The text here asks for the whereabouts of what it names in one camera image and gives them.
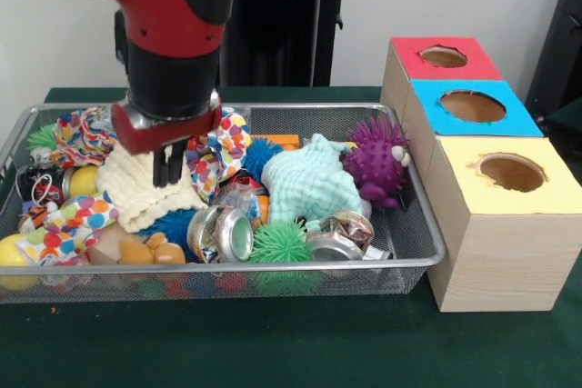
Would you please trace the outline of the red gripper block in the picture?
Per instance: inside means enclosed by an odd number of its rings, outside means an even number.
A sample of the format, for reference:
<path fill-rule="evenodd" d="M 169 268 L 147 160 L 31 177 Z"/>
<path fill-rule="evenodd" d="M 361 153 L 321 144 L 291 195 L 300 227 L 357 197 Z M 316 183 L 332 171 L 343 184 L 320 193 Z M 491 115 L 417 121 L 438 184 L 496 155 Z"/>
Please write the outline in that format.
<path fill-rule="evenodd" d="M 112 122 L 119 143 L 130 154 L 154 152 L 153 185 L 166 187 L 177 184 L 181 178 L 185 152 L 185 139 L 207 134 L 217 128 L 222 118 L 220 101 L 212 102 L 210 109 L 188 120 L 155 120 L 139 113 L 130 103 L 115 103 L 111 109 Z M 166 160 L 166 151 L 172 144 Z"/>

